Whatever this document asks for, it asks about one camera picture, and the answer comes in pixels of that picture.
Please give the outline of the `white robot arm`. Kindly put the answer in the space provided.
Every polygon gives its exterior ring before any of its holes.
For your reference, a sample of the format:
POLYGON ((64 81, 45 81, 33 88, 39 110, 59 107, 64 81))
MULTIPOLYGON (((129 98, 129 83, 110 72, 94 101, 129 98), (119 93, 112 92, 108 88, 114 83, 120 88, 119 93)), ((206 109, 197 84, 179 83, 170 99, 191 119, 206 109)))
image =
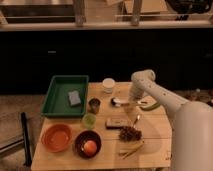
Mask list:
POLYGON ((213 171, 213 107, 177 95, 155 79, 151 69, 134 72, 129 101, 137 102, 146 92, 173 119, 171 171, 213 171))

